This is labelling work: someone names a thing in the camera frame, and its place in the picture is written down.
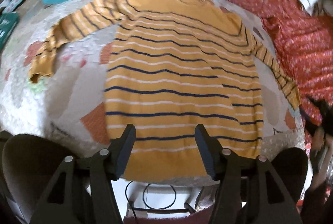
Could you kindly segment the yellow striped knit sweater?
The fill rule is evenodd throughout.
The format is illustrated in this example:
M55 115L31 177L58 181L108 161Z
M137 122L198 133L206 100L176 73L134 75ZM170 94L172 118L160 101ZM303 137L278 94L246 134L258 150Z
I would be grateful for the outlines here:
M264 117L255 59L293 108L301 103L296 82L242 18L204 0L93 0L52 26L29 79L53 74L63 44L111 25L117 31L106 56L104 119L110 139L135 126L127 180L203 176L199 124L223 147L256 157Z

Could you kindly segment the white heart-pattern quilt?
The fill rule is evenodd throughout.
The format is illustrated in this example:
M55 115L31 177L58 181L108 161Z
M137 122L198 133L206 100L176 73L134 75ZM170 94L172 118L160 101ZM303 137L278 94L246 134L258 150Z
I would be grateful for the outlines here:
M116 26L96 32L78 42L62 47L55 63L53 77L41 78L37 84L28 79L32 58L46 38L50 27L58 20L92 0L69 0L46 8L42 0L26 0L18 9L20 22L13 30L1 55L1 130L11 134L34 134L69 148L75 154L89 157L108 146L104 118L103 93L108 53ZM246 27L261 39L273 53L273 43L262 27L260 18L226 0L204 0L224 11L241 16ZM253 58L263 90L264 127L261 154L269 160L290 147L305 149L303 122L299 109L293 110L274 80L271 70ZM130 157L139 151L134 149ZM190 175L162 175L171 171L164 164L144 161L143 168L161 168L151 178L147 171L129 174L130 161L124 179L138 182L172 184L174 186L209 186L215 182L207 175L201 157L195 165L184 160Z

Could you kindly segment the orange floral bed sheet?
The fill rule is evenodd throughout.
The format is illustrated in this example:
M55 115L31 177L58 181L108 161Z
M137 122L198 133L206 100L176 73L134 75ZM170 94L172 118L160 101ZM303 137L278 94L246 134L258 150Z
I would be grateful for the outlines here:
M298 0L227 0L260 17L278 61L299 88L301 107L319 125L322 117L309 100L332 103L332 17L311 17Z

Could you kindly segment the green remote control box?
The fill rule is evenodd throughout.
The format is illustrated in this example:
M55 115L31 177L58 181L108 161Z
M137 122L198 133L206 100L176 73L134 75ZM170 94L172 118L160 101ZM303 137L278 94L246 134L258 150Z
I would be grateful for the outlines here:
M1 15L0 19L0 50L5 47L9 36L15 29L19 22L19 15L17 12L10 12Z

